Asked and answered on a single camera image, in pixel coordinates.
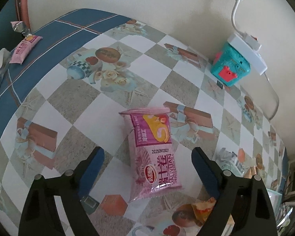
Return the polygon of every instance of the white cable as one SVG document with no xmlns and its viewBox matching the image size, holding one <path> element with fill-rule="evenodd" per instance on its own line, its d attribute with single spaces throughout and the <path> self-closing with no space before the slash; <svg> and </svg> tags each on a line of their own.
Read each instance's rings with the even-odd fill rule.
<svg viewBox="0 0 295 236">
<path fill-rule="evenodd" d="M 271 121 L 271 120 L 274 118 L 274 116 L 277 114 L 277 111 L 278 111 L 278 109 L 279 109 L 280 98 L 279 98 L 279 96 L 277 95 L 277 93 L 275 92 L 275 90 L 273 89 L 272 84 L 270 83 L 270 80 L 269 80 L 269 78 L 268 78 L 267 75 L 266 75 L 266 72 L 264 72 L 264 75 L 265 75 L 267 81 L 269 82 L 269 84 L 270 84 L 270 86 L 271 86 L 273 92 L 275 93 L 275 95 L 276 95 L 276 97 L 277 97 L 277 106 L 275 107 L 272 116 L 269 118 L 269 121 Z"/>
<path fill-rule="evenodd" d="M 233 25 L 233 28 L 236 30 L 237 33 L 239 33 L 241 36 L 244 36 L 245 33 L 241 32 L 235 25 L 235 13 L 239 3 L 240 3 L 240 0 L 236 0 L 233 11 L 231 12 L 231 24 Z"/>
</svg>

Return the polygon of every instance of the pink candy wrapper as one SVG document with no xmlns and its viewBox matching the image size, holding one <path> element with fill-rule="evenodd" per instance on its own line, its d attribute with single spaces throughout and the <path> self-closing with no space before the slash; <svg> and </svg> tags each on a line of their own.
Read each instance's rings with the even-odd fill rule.
<svg viewBox="0 0 295 236">
<path fill-rule="evenodd" d="M 24 40 L 22 40 L 18 44 L 18 46 L 15 48 L 14 53 L 10 60 L 10 64 L 11 63 L 22 64 L 24 59 L 29 54 L 29 52 L 36 45 L 36 43 L 38 43 L 40 39 L 43 39 L 43 38 L 41 36 L 31 34 L 28 37 L 26 37 Z"/>
<path fill-rule="evenodd" d="M 141 108 L 121 112 L 128 130 L 134 182 L 130 201 L 181 189 L 172 147 L 169 108 Z"/>
</svg>

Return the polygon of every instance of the clear plastic wrapper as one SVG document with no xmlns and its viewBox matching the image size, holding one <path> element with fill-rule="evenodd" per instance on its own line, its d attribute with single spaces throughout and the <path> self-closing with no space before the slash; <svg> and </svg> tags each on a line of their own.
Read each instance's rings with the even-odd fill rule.
<svg viewBox="0 0 295 236">
<path fill-rule="evenodd" d="M 128 130 L 134 182 L 130 201 L 181 189 L 172 147 L 169 108 L 141 108 L 121 112 Z"/>
</svg>

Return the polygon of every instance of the teal toy box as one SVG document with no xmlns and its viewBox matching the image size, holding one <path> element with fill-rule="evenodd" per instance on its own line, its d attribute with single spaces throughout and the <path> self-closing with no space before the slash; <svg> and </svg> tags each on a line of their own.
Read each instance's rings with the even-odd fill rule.
<svg viewBox="0 0 295 236">
<path fill-rule="evenodd" d="M 250 73 L 249 62 L 228 42 L 216 54 L 211 73 L 230 87 Z"/>
</svg>

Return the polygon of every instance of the blue striped fabric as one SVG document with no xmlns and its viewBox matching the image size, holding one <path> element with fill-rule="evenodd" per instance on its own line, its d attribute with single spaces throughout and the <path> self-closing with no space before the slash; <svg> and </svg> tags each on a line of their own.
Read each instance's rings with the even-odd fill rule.
<svg viewBox="0 0 295 236">
<path fill-rule="evenodd" d="M 79 9 L 46 24 L 35 35 L 43 39 L 22 65 L 11 64 L 0 86 L 0 137 L 28 93 L 54 66 L 88 41 L 130 18 L 110 12 Z"/>
</svg>

